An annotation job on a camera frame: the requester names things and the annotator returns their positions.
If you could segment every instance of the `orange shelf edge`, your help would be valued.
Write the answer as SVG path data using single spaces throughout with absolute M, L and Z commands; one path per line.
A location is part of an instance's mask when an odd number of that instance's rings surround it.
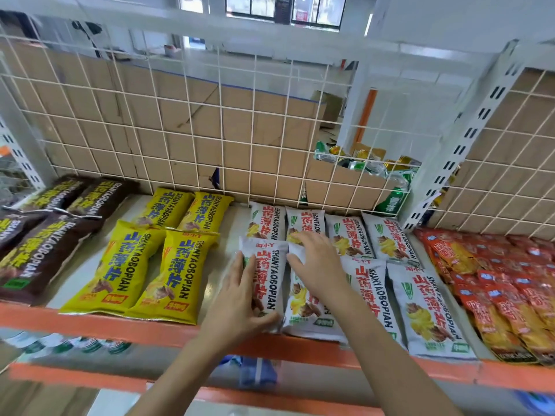
M 183 347 L 199 326 L 129 320 L 104 315 L 59 314 L 57 309 L 0 303 L 0 327 L 27 331 L 86 335 L 150 346 Z M 355 354 L 337 343 L 260 334 L 230 351 L 233 354 L 277 361 L 360 370 Z M 446 363 L 414 358 L 435 379 L 490 387 L 555 393 L 555 369 L 517 366 L 502 362 Z
M 147 390 L 147 383 L 153 382 L 152 380 L 142 378 L 73 371 L 70 369 L 43 367 L 27 363 L 12 363 L 10 365 L 10 378 L 46 384 L 64 384 L 96 389 L 108 388 L 132 393 L 145 392 Z M 215 387 L 201 387 L 195 400 L 310 414 L 341 414 L 343 416 L 383 416 L 384 414 L 381 409 L 375 407 L 356 406 L 353 404 L 324 402 L 321 400 L 287 395 Z

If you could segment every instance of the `person's right hand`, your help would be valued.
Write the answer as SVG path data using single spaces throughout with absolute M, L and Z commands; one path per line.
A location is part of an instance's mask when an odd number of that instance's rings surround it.
M 325 235 L 316 232 L 296 232 L 291 234 L 305 246 L 305 263 L 295 254 L 288 254 L 287 260 L 293 271 L 311 294 L 329 307 L 338 289 L 350 289 L 341 266 L 336 248 Z

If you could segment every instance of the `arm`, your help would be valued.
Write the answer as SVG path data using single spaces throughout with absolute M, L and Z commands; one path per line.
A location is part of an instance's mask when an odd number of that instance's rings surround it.
M 300 232 L 297 237 L 305 246 L 306 262 L 303 265 L 289 254 L 289 264 L 339 322 L 384 413 L 462 416 L 347 283 L 330 240 L 314 232 Z
M 226 353 L 248 337 L 280 321 L 272 312 L 257 317 L 251 308 L 256 260 L 243 270 L 243 254 L 237 253 L 229 274 L 200 328 L 168 370 L 141 396 L 127 416 L 183 416 L 197 391 Z

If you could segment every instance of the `store shelf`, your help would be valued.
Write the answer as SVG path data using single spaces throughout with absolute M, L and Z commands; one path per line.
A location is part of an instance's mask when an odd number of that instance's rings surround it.
M 30 332 L 60 333 L 68 336 L 114 338 L 147 346 L 174 348 L 183 347 L 194 338 L 199 332 L 199 326 L 131 320 L 104 315 L 58 313 L 59 307 L 90 280 L 116 220 L 118 218 L 130 219 L 135 216 L 148 199 L 148 196 L 130 198 L 109 219 L 99 234 L 82 245 L 63 274 L 52 283 L 50 290 L 45 294 L 43 306 L 24 307 L 17 304 L 0 303 L 0 327 Z M 205 265 L 206 287 L 199 312 L 201 323 L 214 294 L 218 291 L 220 280 L 225 275 L 227 266 L 238 248 L 239 236 L 246 228 L 249 216 L 249 210 L 242 206 L 232 206 L 226 213 L 220 229 L 219 245 L 210 252 Z M 431 263 L 422 245 L 415 237 L 410 239 L 424 267 L 431 268 Z M 160 256 L 158 254 L 149 263 L 147 282 L 157 275 L 159 264 Z M 439 362 L 415 358 L 415 361 L 430 377 L 448 382 L 555 392 L 555 370 L 541 367 L 519 367 L 496 362 L 493 355 L 477 337 L 464 310 L 456 304 L 452 294 L 444 286 L 442 286 L 442 292 L 455 321 L 480 361 Z M 338 343 L 286 335 L 260 334 L 241 344 L 232 353 L 277 361 L 360 369 L 354 353 Z
M 147 390 L 148 383 L 154 382 L 154 380 L 149 379 L 73 371 L 27 363 L 12 363 L 10 365 L 10 378 L 76 387 L 107 388 L 141 394 Z M 344 416 L 382 416 L 384 414 L 381 409 L 373 407 L 215 387 L 201 387 L 195 400 L 309 414 L 341 414 Z

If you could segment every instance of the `black window frame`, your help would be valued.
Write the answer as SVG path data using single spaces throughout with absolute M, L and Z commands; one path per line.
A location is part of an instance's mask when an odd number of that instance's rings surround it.
M 316 9 L 316 21 L 318 20 L 318 15 L 320 14 L 320 3 L 322 2 L 322 0 L 318 0 L 318 6 Z M 302 20 L 291 20 L 291 25 L 295 24 L 295 25 L 303 25 L 303 26 L 310 26 L 310 27 L 319 27 L 321 29 L 334 29 L 339 31 L 341 29 L 341 24 L 343 23 L 343 14 L 345 13 L 345 5 L 347 4 L 347 0 L 345 0 L 345 2 L 343 3 L 343 10 L 341 11 L 341 20 L 339 22 L 339 25 L 326 25 L 326 24 L 322 24 L 322 23 L 316 23 L 315 21 L 302 21 Z M 249 13 L 239 13 L 239 12 L 228 12 L 227 10 L 227 0 L 225 0 L 225 13 L 226 15 L 229 15 L 231 17 L 238 17 L 238 18 L 244 18 L 244 19 L 259 19 L 259 20 L 268 20 L 268 21 L 274 21 L 275 18 L 274 16 L 262 16 L 259 14 L 253 14 L 253 0 L 249 0 Z

